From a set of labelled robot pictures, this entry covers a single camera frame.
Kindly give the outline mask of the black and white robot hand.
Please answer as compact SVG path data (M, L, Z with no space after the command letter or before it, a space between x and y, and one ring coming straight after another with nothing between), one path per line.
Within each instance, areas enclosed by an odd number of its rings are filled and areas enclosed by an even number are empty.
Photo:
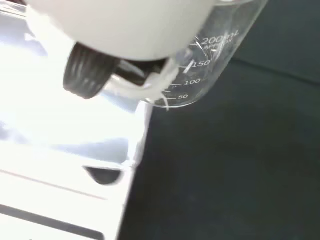
M155 102L179 73L178 55L216 0L28 0L26 20L64 90L89 100L102 91Z

